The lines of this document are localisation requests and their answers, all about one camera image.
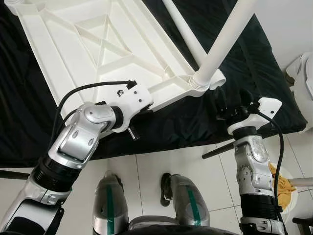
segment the white wall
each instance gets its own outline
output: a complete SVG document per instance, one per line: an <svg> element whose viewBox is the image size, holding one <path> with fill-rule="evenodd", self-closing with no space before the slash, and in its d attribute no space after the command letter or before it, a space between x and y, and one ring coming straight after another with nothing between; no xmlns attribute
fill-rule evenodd
<svg viewBox="0 0 313 235"><path fill-rule="evenodd" d="M313 50L313 0L259 0L255 14L282 70Z"/></svg>

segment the green stripe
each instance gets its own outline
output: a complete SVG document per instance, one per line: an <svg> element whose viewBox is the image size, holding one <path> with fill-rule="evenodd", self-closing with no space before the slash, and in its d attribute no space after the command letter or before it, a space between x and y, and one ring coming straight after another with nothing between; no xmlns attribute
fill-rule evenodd
<svg viewBox="0 0 313 235"><path fill-rule="evenodd" d="M188 192L188 197L192 209L192 213L194 215L194 221L195 221L195 226L200 226L201 225L201 220L200 220L200 214L199 214L199 209L194 197L194 194L189 186L186 186L187 192Z"/></svg>
<svg viewBox="0 0 313 235"><path fill-rule="evenodd" d="M107 210L108 210L108 223L107 223L107 234L114 234L114 204L112 196L111 186L107 186Z"/></svg>

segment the white toilet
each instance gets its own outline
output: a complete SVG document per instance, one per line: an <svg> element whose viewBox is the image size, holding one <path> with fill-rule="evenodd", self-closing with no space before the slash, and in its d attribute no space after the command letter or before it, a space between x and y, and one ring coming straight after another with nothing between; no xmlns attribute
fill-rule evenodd
<svg viewBox="0 0 313 235"><path fill-rule="evenodd" d="M294 79L294 98L303 117L308 121L305 132L313 127L313 52L299 56L286 69Z"/></svg>

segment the tile floor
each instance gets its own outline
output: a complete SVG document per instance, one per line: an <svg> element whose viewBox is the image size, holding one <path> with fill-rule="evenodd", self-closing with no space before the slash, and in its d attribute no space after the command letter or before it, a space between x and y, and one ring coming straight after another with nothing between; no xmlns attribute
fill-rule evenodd
<svg viewBox="0 0 313 235"><path fill-rule="evenodd" d="M313 177L313 131L302 135L287 134L284 139L282 166L296 178ZM57 234L91 234L94 191L107 169L118 174L123 181L130 219L152 214L175 216L172 204L165 208L159 203L159 181L164 172L179 173L189 177L198 186L210 210L212 227L241 234L238 227L241 208L234 151L207 160L201 159L203 153L223 144L225 143L91 161L65 203L66 213ZM278 137L265 139L265 145L271 160L277 162ZM0 217L22 186L22 180L0 179ZM295 216L313 216L313 188L299 188L298 203L290 218ZM291 219L286 226L289 234L300 234Z"/></svg>

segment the robot leg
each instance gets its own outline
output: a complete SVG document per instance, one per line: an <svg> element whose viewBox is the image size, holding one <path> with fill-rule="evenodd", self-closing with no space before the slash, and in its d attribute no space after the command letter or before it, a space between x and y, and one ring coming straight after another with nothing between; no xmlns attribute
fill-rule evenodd
<svg viewBox="0 0 313 235"><path fill-rule="evenodd" d="M207 206L198 188L187 177L165 173L161 182L164 205L166 199L173 199L176 220L183 225L210 226Z"/></svg>
<svg viewBox="0 0 313 235"><path fill-rule="evenodd" d="M127 230L128 210L121 183L110 171L96 190L93 205L93 234L114 235Z"/></svg>

